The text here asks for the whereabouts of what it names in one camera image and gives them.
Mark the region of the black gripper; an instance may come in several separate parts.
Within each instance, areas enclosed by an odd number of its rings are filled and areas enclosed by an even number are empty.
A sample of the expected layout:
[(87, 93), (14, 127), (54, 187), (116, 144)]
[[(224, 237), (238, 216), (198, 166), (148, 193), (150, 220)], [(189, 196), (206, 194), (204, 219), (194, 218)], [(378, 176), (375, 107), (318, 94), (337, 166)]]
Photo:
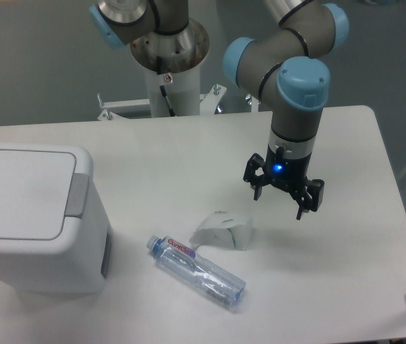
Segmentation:
[(261, 197), (264, 186), (271, 185), (292, 194), (299, 206), (296, 219), (304, 213), (317, 212), (322, 204), (325, 182), (306, 177), (313, 151), (313, 139), (292, 142), (270, 138), (266, 161), (254, 153), (246, 163), (243, 180), (253, 189), (253, 199)]

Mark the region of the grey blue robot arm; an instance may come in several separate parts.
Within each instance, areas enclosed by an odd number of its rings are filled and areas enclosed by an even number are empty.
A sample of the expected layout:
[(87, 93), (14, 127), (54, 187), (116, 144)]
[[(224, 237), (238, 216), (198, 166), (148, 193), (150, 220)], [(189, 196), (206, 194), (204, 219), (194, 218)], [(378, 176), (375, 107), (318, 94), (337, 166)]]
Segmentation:
[[(237, 87), (271, 108), (267, 154), (253, 154), (243, 175), (255, 197), (264, 186), (288, 193), (298, 212), (317, 211), (324, 182), (309, 179), (330, 73), (321, 57), (341, 46), (349, 21), (336, 4), (267, 1), (279, 31), (258, 42), (234, 40), (223, 56), (223, 72)], [(129, 46), (148, 78), (155, 117), (196, 115), (199, 81), (192, 80), (208, 54), (205, 28), (189, 15), (187, 1), (97, 1), (89, 10), (112, 48)]]

